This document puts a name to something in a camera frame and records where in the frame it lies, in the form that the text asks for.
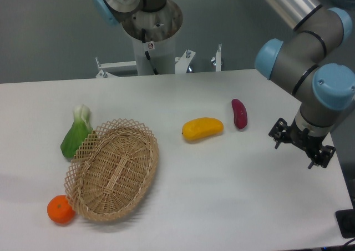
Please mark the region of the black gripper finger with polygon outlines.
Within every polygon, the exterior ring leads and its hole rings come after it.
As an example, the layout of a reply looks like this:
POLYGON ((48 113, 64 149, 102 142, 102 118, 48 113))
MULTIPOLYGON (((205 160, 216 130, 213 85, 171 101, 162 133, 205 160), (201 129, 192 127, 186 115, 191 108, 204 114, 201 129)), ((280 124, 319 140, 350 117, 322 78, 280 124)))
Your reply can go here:
POLYGON ((275 141, 275 149, 277 149, 281 143, 289 143, 289 126, 283 118, 279 118, 274 126, 271 128, 268 136, 275 141))
POLYGON ((330 145, 320 145, 317 148, 308 148, 306 154, 311 162, 307 168, 311 169, 313 166, 327 168, 335 151, 336 148, 330 145))

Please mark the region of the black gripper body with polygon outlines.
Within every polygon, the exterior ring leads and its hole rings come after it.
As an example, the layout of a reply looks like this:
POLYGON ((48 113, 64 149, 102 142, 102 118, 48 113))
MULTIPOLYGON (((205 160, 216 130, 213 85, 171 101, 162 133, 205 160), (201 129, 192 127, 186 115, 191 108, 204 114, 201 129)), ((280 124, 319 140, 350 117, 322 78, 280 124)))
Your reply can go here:
POLYGON ((293 145, 307 154, 321 154, 323 151, 330 151, 329 145, 323 145, 325 136, 313 136, 307 128, 300 130, 295 124, 292 124, 286 130, 286 135, 293 145))

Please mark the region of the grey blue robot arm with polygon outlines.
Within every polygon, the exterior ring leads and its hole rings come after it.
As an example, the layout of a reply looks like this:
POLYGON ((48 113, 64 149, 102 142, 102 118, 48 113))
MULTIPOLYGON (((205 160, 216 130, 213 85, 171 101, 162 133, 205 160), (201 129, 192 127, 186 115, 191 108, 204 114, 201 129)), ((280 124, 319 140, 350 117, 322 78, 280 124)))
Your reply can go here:
MULTIPOLYGON (((276 144, 303 150, 311 165, 328 166, 335 148, 322 142, 354 98, 354 73, 321 61, 351 34, 353 23, 339 8, 318 0, 265 0, 296 32, 288 43, 272 39, 259 50, 255 68, 301 102, 292 122, 279 119, 270 130, 276 144)), ((182 12, 171 0, 93 0, 103 20, 121 24, 134 46, 138 74, 185 73, 190 54, 175 58, 182 12)))

